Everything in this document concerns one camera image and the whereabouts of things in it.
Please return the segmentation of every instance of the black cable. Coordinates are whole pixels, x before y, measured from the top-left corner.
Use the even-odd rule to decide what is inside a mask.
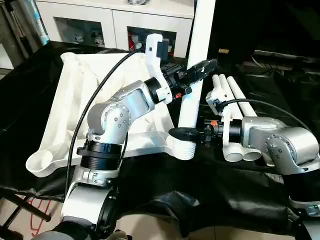
[[[127,144],[128,144],[128,133],[126,133],[126,135],[125,135],[124,146],[123,146],[123,150],[122,150],[122,153],[121,153],[121,157],[120,157],[119,162],[118,162],[118,168],[120,167],[120,165],[122,163],[122,160],[124,159],[126,148],[127,148]]]
[[[114,73],[114,71],[126,60],[128,59],[130,56],[132,56],[135,53],[139,53],[139,52],[143,52],[143,49],[136,49],[132,52],[129,52],[127,55],[125,55],[116,65],[114,65],[114,67],[109,71],[109,73],[104,77],[104,79],[102,80],[102,82],[99,84],[99,86],[96,88],[96,90],[94,91],[94,93],[92,94],[91,98],[89,99],[88,103],[86,104],[81,117],[74,129],[74,133],[71,139],[71,144],[70,144],[70,149],[69,149],[69,154],[68,154],[68,161],[67,161],[67,170],[66,170],[66,178],[65,178],[65,190],[64,190],[64,197],[67,196],[68,193],[68,189],[69,189],[69,177],[70,177],[70,167],[71,167],[71,161],[72,161],[72,153],[73,153],[73,149],[75,146],[75,142],[76,142],[76,138],[80,129],[80,126],[90,108],[90,105],[92,104],[92,102],[94,101],[95,97],[98,95],[99,91],[102,89],[102,87],[104,86],[104,84],[106,83],[106,81],[110,78],[110,76]]]
[[[263,105],[267,105],[269,107],[272,107],[274,109],[279,110],[280,112],[288,115],[290,118],[296,120],[302,127],[304,127],[305,129],[307,129],[309,132],[312,133],[312,131],[310,130],[310,128],[308,128],[307,125],[305,125],[299,118],[295,117],[294,115],[292,115],[290,112],[283,110],[282,108],[273,105],[271,103],[265,102],[265,101],[260,101],[260,100],[255,100],[255,99],[249,99],[249,98],[239,98],[239,99],[233,99],[233,100],[229,100],[229,101],[224,101],[220,106],[223,109],[225,106],[229,105],[229,104],[233,104],[233,103],[242,103],[242,102],[248,102],[248,103],[256,103],[256,104],[263,104]]]

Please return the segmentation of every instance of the white shelf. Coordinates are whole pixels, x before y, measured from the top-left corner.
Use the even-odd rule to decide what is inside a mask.
[[[137,6],[128,4],[128,0],[37,0],[37,2],[70,4],[185,19],[193,19],[195,15],[194,0],[150,0],[145,5]]]

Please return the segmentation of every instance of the white cabinet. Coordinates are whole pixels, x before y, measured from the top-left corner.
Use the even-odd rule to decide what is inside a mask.
[[[194,0],[138,6],[128,0],[37,0],[36,5],[52,41],[129,50],[143,45],[148,34],[160,33],[169,42],[169,55],[181,58],[194,18]]]
[[[43,1],[36,5],[50,40],[116,47],[112,10]]]
[[[129,50],[128,33],[144,38],[139,42],[145,42],[148,33],[161,33],[175,57],[186,56],[192,19],[117,10],[112,13],[118,49]]]

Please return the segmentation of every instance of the white pipe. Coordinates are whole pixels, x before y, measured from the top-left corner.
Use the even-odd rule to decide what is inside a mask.
[[[232,76],[229,76],[227,78],[227,81],[229,83],[229,86],[235,96],[236,99],[245,99],[246,96],[244,93],[241,91],[240,87],[236,83],[235,79]],[[247,117],[257,117],[257,114],[255,110],[252,108],[250,103],[248,102],[239,102],[239,106],[243,112],[243,114]]]
[[[227,97],[226,97],[227,100],[235,99],[235,97],[232,93],[232,90],[229,86],[229,83],[226,79],[226,76],[224,74],[220,74],[219,81],[222,86],[222,89],[224,90],[224,92],[227,95]],[[243,118],[242,113],[241,113],[237,103],[232,103],[228,107],[230,107],[232,119],[241,120]],[[245,148],[240,143],[237,143],[237,142],[229,142],[228,145],[224,144],[222,147],[222,151],[223,151],[224,159],[227,160],[228,162],[238,162],[238,161],[241,161],[242,159],[245,161],[254,161],[254,160],[257,160],[261,157],[260,150],[252,149],[252,148]]]
[[[222,88],[219,76],[217,74],[213,75],[212,82],[213,82],[213,88]]]
[[[229,86],[229,83],[228,83],[226,76],[224,74],[220,74],[219,81],[222,86],[222,89],[224,90],[224,92],[227,95],[227,97],[226,97],[227,100],[235,99],[235,96],[232,93],[231,88]],[[241,120],[243,118],[242,113],[241,113],[240,108],[237,103],[230,104],[230,108],[231,108],[231,118],[232,119]]]
[[[214,18],[216,0],[198,0],[195,10],[193,31],[187,68],[207,59],[212,21]],[[191,84],[192,93],[183,96],[178,127],[195,128],[198,118],[200,96],[203,80]],[[167,144],[172,146],[172,154],[181,160],[192,159],[195,155],[196,144],[191,141],[171,139]]]

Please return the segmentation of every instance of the red cable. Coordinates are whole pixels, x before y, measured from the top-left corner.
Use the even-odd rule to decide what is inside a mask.
[[[36,207],[37,209],[40,208],[42,202],[43,202],[43,200],[40,200],[40,203],[39,203],[38,207]],[[45,214],[46,214],[47,211],[48,211],[48,208],[49,208],[49,206],[50,206],[50,203],[51,203],[51,200],[49,200],[48,203],[47,203],[47,205],[46,205],[46,209],[45,209],[45,211],[44,211]],[[36,231],[36,233],[33,233],[33,232],[31,233],[32,237],[35,237],[35,236],[37,236],[37,235],[39,234],[40,228],[41,228],[42,223],[43,223],[44,220],[41,219],[38,228],[34,228],[34,227],[33,227],[33,224],[32,224],[32,222],[33,222],[33,216],[34,216],[33,214],[30,215],[30,230],[31,230],[31,231]]]

